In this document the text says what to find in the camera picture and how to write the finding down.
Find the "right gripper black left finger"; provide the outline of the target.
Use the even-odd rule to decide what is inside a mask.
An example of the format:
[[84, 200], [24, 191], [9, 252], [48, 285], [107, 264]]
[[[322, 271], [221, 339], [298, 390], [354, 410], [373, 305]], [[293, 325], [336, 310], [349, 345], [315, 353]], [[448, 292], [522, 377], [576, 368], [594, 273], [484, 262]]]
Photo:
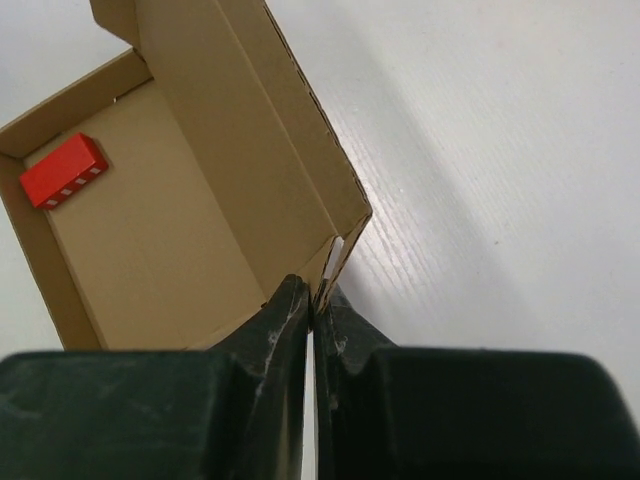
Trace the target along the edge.
[[1, 363], [5, 479], [297, 479], [309, 288], [283, 279], [205, 350], [45, 351]]

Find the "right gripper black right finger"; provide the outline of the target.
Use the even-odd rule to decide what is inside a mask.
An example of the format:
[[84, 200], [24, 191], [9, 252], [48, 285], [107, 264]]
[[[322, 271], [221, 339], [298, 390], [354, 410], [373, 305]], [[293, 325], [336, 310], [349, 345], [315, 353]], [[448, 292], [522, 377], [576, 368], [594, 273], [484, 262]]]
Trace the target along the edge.
[[619, 388], [571, 353], [394, 344], [335, 290], [313, 320], [321, 479], [635, 479]]

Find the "cardboard box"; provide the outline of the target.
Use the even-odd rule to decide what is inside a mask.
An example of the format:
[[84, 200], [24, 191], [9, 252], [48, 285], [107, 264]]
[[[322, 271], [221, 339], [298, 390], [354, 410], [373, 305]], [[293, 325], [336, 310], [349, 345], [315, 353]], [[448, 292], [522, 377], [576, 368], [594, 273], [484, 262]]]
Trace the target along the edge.
[[[289, 274], [323, 309], [372, 209], [263, 1], [95, 1], [128, 50], [1, 131], [1, 197], [68, 350], [217, 343]], [[74, 134], [109, 169], [52, 210]]]

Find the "small red plastic block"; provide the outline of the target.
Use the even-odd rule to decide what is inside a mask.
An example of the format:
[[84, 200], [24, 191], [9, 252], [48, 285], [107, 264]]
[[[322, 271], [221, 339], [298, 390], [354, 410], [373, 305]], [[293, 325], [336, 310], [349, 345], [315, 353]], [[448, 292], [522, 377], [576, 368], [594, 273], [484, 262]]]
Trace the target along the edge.
[[33, 207], [52, 210], [108, 169], [96, 141], [77, 133], [29, 167], [20, 183]]

